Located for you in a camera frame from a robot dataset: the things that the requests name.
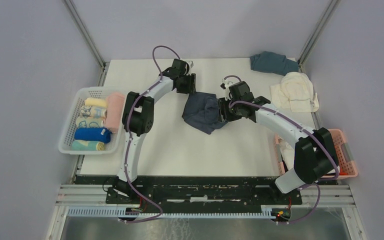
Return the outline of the dark blue towel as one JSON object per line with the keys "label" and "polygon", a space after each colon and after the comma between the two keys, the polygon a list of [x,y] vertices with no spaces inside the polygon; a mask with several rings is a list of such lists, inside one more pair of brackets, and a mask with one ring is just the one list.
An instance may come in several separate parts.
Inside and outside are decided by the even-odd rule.
{"label": "dark blue towel", "polygon": [[217,96],[213,93],[196,92],[190,94],[185,103],[182,118],[193,128],[210,135],[228,122],[220,122]]}

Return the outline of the pink towel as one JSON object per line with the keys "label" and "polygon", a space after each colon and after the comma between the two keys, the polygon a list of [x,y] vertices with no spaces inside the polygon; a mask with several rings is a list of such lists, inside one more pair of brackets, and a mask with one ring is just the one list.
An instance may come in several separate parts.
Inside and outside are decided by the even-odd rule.
{"label": "pink towel", "polygon": [[113,92],[107,98],[107,113],[104,127],[116,134],[119,130],[125,103],[125,96],[120,92]]}

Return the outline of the white plastic basket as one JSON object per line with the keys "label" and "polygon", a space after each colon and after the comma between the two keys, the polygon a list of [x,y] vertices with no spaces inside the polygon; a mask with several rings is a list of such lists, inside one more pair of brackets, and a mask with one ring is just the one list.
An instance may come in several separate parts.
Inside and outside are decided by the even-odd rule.
{"label": "white plastic basket", "polygon": [[106,155],[117,151],[120,146],[120,140],[124,138],[121,130],[111,135],[109,143],[104,145],[104,150],[72,150],[72,143],[75,140],[75,131],[77,125],[75,120],[80,116],[81,106],[88,97],[105,99],[112,93],[121,93],[124,91],[120,87],[115,86],[94,86],[84,87],[77,91],[70,107],[70,112],[65,121],[63,132],[58,143],[58,150],[62,154],[69,155]]}

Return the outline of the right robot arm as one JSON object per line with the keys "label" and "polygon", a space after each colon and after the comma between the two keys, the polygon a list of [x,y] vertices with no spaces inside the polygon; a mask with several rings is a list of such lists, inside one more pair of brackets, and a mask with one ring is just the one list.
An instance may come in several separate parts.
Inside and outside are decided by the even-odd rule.
{"label": "right robot arm", "polygon": [[339,177],[339,160],[329,130],[315,129],[286,116],[267,98],[255,97],[245,81],[223,79],[220,87],[225,91],[218,99],[220,122],[249,119],[278,134],[294,150],[293,167],[269,185],[273,203],[282,204],[291,191],[327,180],[325,176],[331,171],[335,173],[331,180]]}

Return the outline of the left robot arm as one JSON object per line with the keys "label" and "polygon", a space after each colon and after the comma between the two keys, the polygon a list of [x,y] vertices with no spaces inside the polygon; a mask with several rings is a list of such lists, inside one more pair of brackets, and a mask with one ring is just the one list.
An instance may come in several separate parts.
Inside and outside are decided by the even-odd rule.
{"label": "left robot arm", "polygon": [[155,103],[175,90],[179,94],[196,92],[196,74],[192,73],[194,62],[174,59],[172,65],[159,70],[156,81],[142,93],[129,92],[125,101],[122,124],[125,130],[123,163],[112,188],[127,204],[134,202],[138,191],[133,182],[138,177],[138,163],[142,145],[154,124]]}

